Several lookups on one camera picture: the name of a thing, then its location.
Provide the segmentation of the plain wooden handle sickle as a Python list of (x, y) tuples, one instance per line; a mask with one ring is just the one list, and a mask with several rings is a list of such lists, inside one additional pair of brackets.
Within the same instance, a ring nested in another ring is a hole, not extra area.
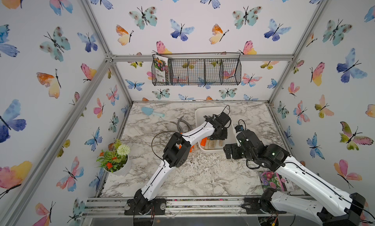
[(213, 149), (216, 149), (217, 146), (218, 146), (219, 141), (218, 140), (214, 140), (212, 143), (213, 143), (213, 145), (212, 145)]

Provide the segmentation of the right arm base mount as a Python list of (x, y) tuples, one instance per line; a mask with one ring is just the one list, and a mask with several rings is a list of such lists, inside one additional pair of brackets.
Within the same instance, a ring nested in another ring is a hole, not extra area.
[(272, 196), (275, 193), (278, 193), (276, 189), (267, 188), (260, 197), (245, 197), (241, 207), (246, 210), (247, 214), (286, 213), (285, 211), (277, 210), (271, 204)]

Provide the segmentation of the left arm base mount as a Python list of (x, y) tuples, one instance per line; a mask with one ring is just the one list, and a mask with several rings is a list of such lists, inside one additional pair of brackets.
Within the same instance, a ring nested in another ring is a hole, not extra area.
[(150, 200), (145, 198), (141, 189), (137, 190), (133, 199), (127, 200), (124, 215), (164, 215), (167, 201), (163, 198)]

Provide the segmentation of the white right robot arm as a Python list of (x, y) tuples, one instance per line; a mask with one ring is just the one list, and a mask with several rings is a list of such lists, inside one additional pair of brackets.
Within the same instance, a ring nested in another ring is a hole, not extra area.
[(264, 213), (283, 211), (315, 222), (320, 226), (359, 226), (366, 200), (359, 193), (349, 194), (323, 180), (303, 166), (282, 147), (264, 145), (250, 130), (237, 131), (235, 144), (223, 150), (227, 159), (246, 159), (287, 178), (313, 199), (289, 196), (269, 188), (255, 206)]

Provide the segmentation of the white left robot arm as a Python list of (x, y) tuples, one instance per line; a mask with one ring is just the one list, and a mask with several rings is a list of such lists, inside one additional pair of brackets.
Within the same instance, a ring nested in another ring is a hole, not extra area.
[(219, 139), (228, 137), (227, 125), (231, 124), (231, 118), (228, 114), (222, 112), (219, 115), (214, 114), (204, 118), (204, 122), (197, 128), (187, 133), (175, 132), (171, 136), (164, 148), (164, 154), (158, 169), (147, 184), (135, 193), (134, 200), (136, 202), (140, 200), (149, 202), (155, 199), (170, 173), (185, 163), (193, 145), (207, 137)]

